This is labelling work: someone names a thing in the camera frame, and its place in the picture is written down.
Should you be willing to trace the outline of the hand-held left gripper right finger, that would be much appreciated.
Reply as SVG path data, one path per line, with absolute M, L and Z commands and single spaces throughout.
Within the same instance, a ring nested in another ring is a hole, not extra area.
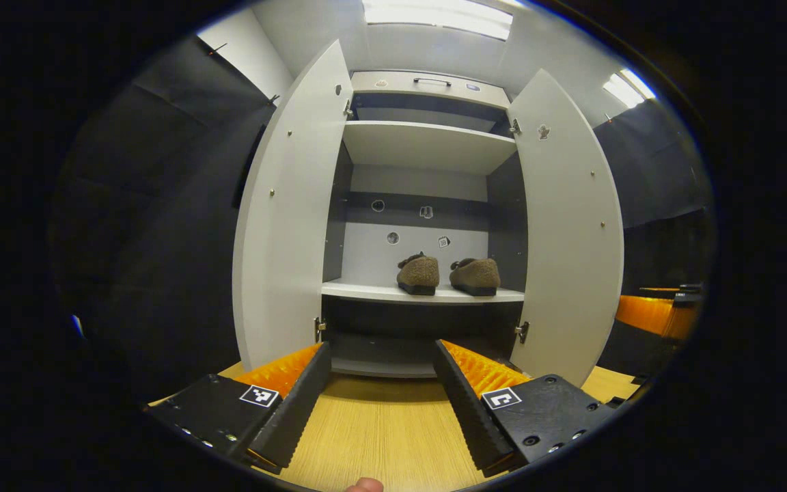
M 486 477 L 549 461 L 616 414 L 558 374 L 531 378 L 447 340 L 434 345 L 435 374 Z

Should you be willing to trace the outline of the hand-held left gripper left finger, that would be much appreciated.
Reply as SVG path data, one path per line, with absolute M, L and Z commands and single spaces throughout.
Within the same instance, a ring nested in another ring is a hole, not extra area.
M 290 466 L 332 365 L 315 343 L 231 378 L 207 374 L 146 413 L 203 451 L 272 474 Z

